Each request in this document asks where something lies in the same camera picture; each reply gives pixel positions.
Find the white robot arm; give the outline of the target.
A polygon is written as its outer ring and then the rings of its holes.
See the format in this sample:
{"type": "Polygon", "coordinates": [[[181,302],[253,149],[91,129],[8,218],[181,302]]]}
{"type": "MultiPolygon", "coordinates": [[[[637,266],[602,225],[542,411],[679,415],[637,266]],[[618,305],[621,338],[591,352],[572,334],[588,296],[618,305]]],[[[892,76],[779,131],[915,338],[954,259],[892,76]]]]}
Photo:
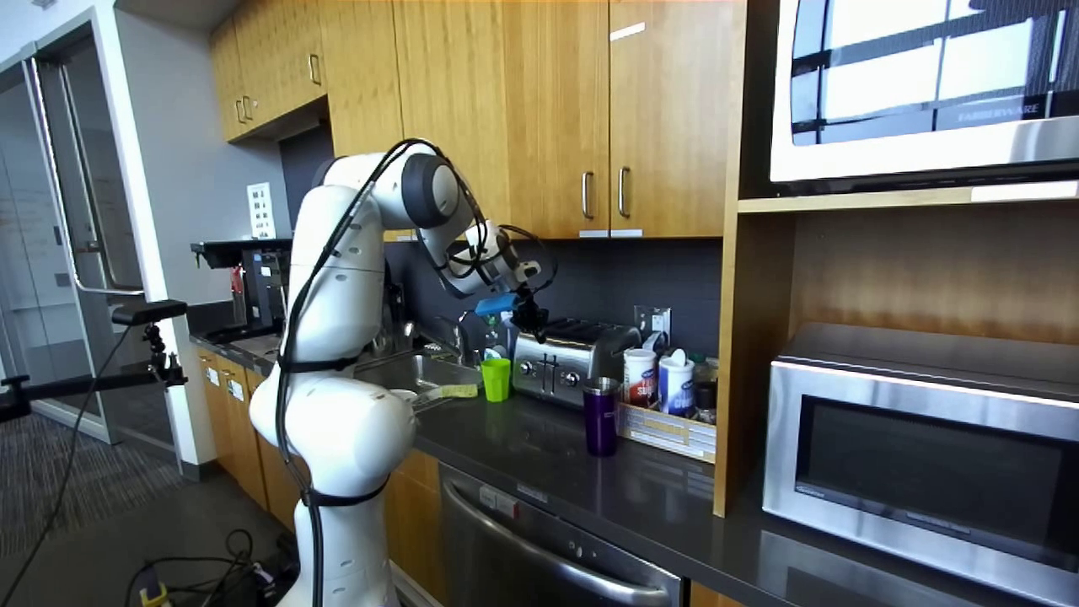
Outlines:
{"type": "Polygon", "coordinates": [[[460,296],[517,302],[538,274],[488,223],[453,159],[425,139],[342,155],[304,195],[290,240],[285,318],[270,375],[248,398],[253,427],[299,486],[297,580],[277,607],[390,607],[384,486],[413,439],[413,401],[360,382],[380,338],[384,232],[410,230],[460,296]]]}

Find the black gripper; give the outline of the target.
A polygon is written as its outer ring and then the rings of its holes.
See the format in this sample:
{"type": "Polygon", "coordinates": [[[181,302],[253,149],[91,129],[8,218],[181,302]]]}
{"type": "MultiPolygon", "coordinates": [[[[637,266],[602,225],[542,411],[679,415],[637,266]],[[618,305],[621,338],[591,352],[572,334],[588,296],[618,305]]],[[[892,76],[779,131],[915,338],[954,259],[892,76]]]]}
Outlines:
{"type": "Polygon", "coordinates": [[[475,232],[469,245],[475,274],[484,286],[518,290],[538,274],[538,264],[526,259],[500,230],[475,232]]]}

